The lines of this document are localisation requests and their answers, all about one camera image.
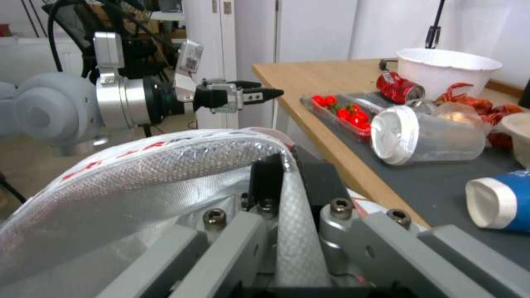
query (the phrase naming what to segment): plastic bag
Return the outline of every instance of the plastic bag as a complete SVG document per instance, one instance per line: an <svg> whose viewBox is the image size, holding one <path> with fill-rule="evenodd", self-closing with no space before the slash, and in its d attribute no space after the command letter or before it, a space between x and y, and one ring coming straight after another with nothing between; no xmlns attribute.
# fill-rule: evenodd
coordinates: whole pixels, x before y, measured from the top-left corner
<svg viewBox="0 0 530 298"><path fill-rule="evenodd" d="M438 106L432 115L442 119L469 124L483 131L485 135L488 135L493 128L490 123L482 120L472 106L458 102L446 102Z"/></svg>

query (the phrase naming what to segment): white bowl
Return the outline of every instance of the white bowl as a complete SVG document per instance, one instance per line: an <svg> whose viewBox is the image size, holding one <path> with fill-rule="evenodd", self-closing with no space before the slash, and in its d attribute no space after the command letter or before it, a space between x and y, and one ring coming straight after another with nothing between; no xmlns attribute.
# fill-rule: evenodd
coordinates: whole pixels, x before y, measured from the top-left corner
<svg viewBox="0 0 530 298"><path fill-rule="evenodd" d="M491 73L502 67L496 60L438 49L402 49L397 52L397 72L403 78L422 85L425 99L434 101L457 82L471 83L466 90L478 96L490 79Z"/></svg>

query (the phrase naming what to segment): gray metal bracket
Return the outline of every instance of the gray metal bracket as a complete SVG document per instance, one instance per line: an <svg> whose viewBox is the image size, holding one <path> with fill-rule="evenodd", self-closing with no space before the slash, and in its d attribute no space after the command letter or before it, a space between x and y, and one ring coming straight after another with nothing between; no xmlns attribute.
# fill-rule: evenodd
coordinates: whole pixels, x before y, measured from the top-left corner
<svg viewBox="0 0 530 298"><path fill-rule="evenodd" d="M321 241L342 249L342 258L347 256L376 286L399 284L419 297L492 297L383 213L339 220L329 216L327 205L320 229Z"/></svg>
<svg viewBox="0 0 530 298"><path fill-rule="evenodd" d="M227 297L238 283L252 285L268 248L267 234L260 215L239 212L170 298Z"/></svg>
<svg viewBox="0 0 530 298"><path fill-rule="evenodd" d="M174 225L97 298L165 297L207 248L203 232Z"/></svg>
<svg viewBox="0 0 530 298"><path fill-rule="evenodd" d="M418 239L496 297L530 297L530 273L453 225Z"/></svg>

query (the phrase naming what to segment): hex socket screw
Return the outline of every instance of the hex socket screw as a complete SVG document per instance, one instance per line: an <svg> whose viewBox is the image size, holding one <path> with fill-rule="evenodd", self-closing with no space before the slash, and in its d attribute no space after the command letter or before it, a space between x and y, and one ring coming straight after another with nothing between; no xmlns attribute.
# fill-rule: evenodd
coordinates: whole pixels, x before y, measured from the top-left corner
<svg viewBox="0 0 530 298"><path fill-rule="evenodd" d="M335 198L330 203L331 216L339 220L347 220L351 217L353 212L354 204L351 199Z"/></svg>
<svg viewBox="0 0 530 298"><path fill-rule="evenodd" d="M410 228L412 220L410 219L410 215L407 212L401 209L390 209L386 212L386 214L406 230Z"/></svg>
<svg viewBox="0 0 530 298"><path fill-rule="evenodd" d="M219 231L226 227L226 213L219 208L210 209L202 216L204 228L209 231Z"/></svg>

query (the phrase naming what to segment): black stand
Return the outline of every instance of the black stand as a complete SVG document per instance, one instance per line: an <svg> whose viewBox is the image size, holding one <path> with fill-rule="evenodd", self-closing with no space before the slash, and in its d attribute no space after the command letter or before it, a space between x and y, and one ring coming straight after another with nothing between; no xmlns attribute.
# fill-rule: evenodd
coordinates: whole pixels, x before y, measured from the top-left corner
<svg viewBox="0 0 530 298"><path fill-rule="evenodd" d="M438 12L436 12L436 18L434 20L434 25L429 27L429 32L427 33L427 38L425 39L425 48L434 49L438 45L438 39L440 38L441 27L438 26L440 21L441 10L444 8L445 0L440 0L440 5L438 6Z"/></svg>

